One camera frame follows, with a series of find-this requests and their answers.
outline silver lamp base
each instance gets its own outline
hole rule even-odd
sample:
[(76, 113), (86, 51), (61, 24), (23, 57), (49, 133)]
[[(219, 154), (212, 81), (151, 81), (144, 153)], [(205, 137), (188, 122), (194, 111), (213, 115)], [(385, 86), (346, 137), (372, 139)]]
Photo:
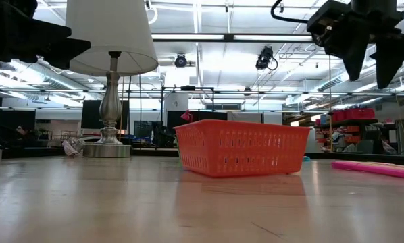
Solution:
[(131, 154), (131, 146), (123, 144), (87, 143), (83, 148), (83, 155), (92, 158), (127, 158)]

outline plastic basket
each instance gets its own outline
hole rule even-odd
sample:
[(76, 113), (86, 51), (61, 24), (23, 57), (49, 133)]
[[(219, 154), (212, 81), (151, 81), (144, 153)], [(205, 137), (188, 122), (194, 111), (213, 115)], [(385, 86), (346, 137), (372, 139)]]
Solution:
[(300, 171), (310, 128), (203, 120), (175, 130), (184, 168), (228, 177)]

